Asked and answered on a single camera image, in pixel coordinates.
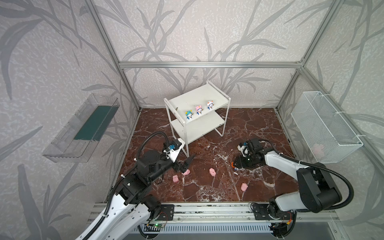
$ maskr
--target wallpaper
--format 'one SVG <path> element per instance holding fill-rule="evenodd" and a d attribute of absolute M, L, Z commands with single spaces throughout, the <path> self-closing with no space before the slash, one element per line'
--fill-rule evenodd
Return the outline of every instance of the wallpaper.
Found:
<path fill-rule="evenodd" d="M 384 1 L 344 1 L 336 18 L 321 39 L 306 68 L 328 93 L 352 117 L 364 134 L 381 151 L 383 149 L 384 113 Z M 281 107 L 298 157 L 313 161 L 313 156 L 290 112 L 302 91 L 311 91 L 301 77 Z M 378 240 L 384 234 L 384 176 L 375 169 L 361 149 L 341 162 L 328 164 L 354 186 L 354 200 L 336 210 L 352 240 Z M 346 198 L 345 184 L 335 179 Z"/>
<path fill-rule="evenodd" d="M 315 89 L 305 77 L 301 76 L 283 102 L 279 114 L 289 133 L 288 138 L 296 150 L 296 157 L 302 161 L 313 163 L 316 159 L 291 117 L 291 112 L 303 91 L 315 91 Z M 382 239 L 384 234 L 383 175 L 375 169 L 361 149 L 353 152 L 339 163 L 327 164 L 326 166 L 345 176 L 354 188 L 352 202 L 348 206 L 336 210 L 349 239 Z M 343 199 L 346 199 L 348 189 L 345 183 L 337 177 L 333 179 L 339 187 Z"/>
<path fill-rule="evenodd" d="M 119 61 L 299 61 L 331 4 L 331 0 L 94 2 Z M 163 98 L 171 99 L 207 80 L 232 97 L 233 106 L 274 107 L 293 70 L 125 72 L 143 107 L 164 107 Z"/>
<path fill-rule="evenodd" d="M 83 1 L 0 1 L 0 239 L 74 239 L 104 200 L 137 111 Z M 44 148 L 91 94 L 116 96 L 87 163 Z"/>

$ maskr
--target green mat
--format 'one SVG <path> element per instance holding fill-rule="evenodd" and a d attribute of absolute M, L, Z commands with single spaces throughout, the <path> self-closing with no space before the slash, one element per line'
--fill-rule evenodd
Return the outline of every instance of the green mat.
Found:
<path fill-rule="evenodd" d="M 100 141 L 119 106 L 97 106 L 74 140 Z"/>

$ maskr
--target brown marble floor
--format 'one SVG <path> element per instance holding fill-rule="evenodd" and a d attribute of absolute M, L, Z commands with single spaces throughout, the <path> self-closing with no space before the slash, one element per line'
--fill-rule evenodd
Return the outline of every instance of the brown marble floor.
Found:
<path fill-rule="evenodd" d="M 225 112 L 224 108 L 217 110 L 221 116 L 225 116 Z M 134 165 L 138 147 L 155 131 L 164 131 L 170 141 L 173 139 L 166 110 L 143 109 L 120 174 Z M 297 191 L 295 179 L 269 166 L 252 171 L 242 169 L 237 171 L 238 175 L 234 174 L 231 162 L 240 154 L 237 145 L 253 137 L 268 139 L 277 150 L 293 156 L 272 108 L 231 108 L 223 137 L 213 130 L 189 144 L 190 154 L 196 155 L 189 167 L 191 173 L 185 177 L 177 173 L 180 181 L 174 183 L 172 176 L 175 172 L 169 170 L 159 185 L 152 185 L 151 194 L 161 202 L 264 202 L 273 196 Z M 143 152 L 149 149 L 160 151 L 163 142 L 156 136 L 146 144 Z M 186 156 L 181 152 L 178 160 L 184 159 Z M 216 170 L 215 177 L 209 174 L 210 168 Z M 240 190 L 243 182 L 248 184 L 245 192 Z"/>

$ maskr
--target white mesh basket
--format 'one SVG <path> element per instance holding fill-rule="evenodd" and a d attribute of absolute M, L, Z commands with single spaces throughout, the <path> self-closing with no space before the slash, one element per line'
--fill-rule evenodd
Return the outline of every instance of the white mesh basket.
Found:
<path fill-rule="evenodd" d="M 318 162 L 339 162 L 363 145 L 319 91 L 303 92 L 291 115 Z"/>

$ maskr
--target figurine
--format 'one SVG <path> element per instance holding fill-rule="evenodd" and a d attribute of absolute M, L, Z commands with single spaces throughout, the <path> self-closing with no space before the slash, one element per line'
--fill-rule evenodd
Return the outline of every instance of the figurine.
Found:
<path fill-rule="evenodd" d="M 193 115 L 192 110 L 186 112 L 185 114 L 187 115 L 187 119 L 192 119 L 192 115 Z"/>
<path fill-rule="evenodd" d="M 207 102 L 207 106 L 208 106 L 208 110 L 211 110 L 212 107 L 214 106 L 214 102 L 213 101 Z"/>
<path fill-rule="evenodd" d="M 197 115 L 201 115 L 201 114 L 202 114 L 202 113 L 201 113 L 202 110 L 203 110 L 203 108 L 201 107 L 201 105 L 200 105 L 200 106 L 197 106 L 197 107 L 196 107 Z"/>

